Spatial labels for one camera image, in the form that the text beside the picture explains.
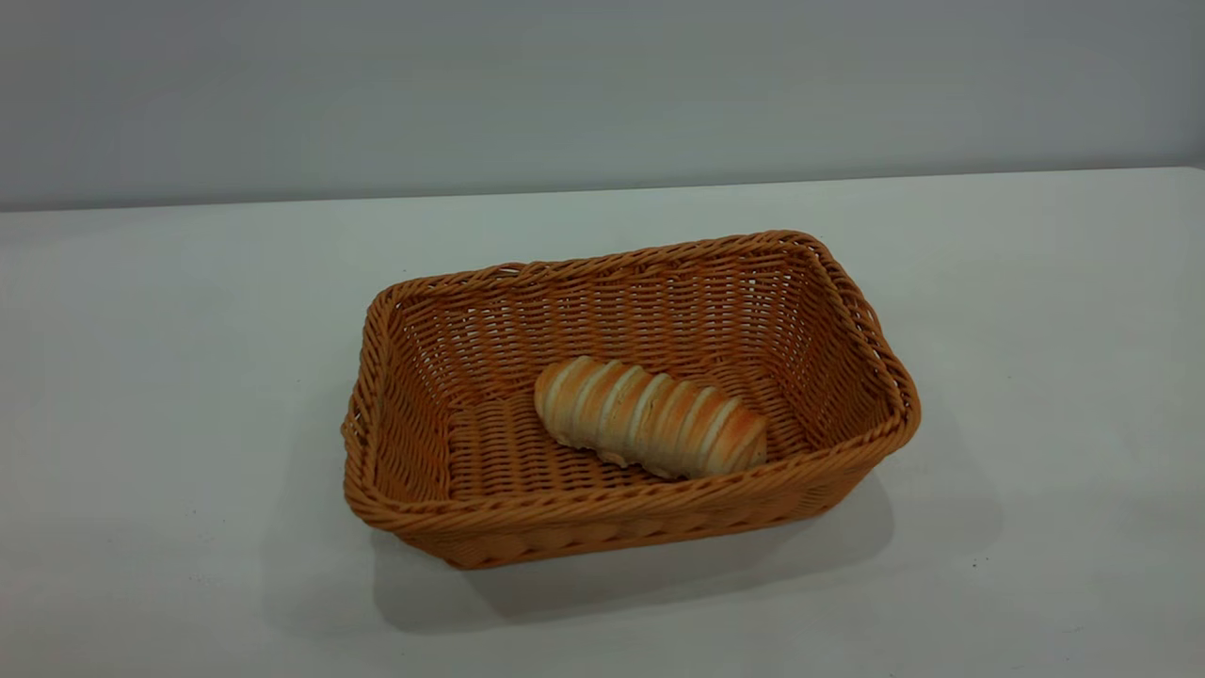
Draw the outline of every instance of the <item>scored bread roll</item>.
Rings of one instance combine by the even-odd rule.
[[[639,464],[662,478],[703,478],[765,462],[766,419],[727,399],[640,366],[589,356],[553,364],[535,383],[535,412],[562,446]]]

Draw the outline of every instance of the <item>white table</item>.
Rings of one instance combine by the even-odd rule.
[[[364,308],[798,228],[924,423],[811,524],[462,573],[343,503]],[[0,676],[1200,676],[1205,171],[0,214]]]

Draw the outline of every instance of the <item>basket bottom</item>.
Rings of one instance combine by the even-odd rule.
[[[815,450],[807,429],[790,414],[793,408],[777,381],[762,365],[717,364],[675,377],[715,387],[768,415],[769,461]],[[448,446],[452,500],[665,483],[639,466],[621,468],[593,454],[559,446],[540,423],[528,390],[454,413]]]

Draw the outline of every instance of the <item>gray wall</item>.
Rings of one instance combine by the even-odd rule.
[[[0,207],[1174,164],[1205,0],[18,0]]]

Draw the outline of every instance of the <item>wicker basket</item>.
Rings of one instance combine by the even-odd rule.
[[[533,384],[582,354],[740,396],[770,420],[769,464],[669,483],[558,446]],[[828,249],[737,235],[383,290],[342,428],[343,490],[369,525],[493,567],[818,515],[919,421],[912,381]]]

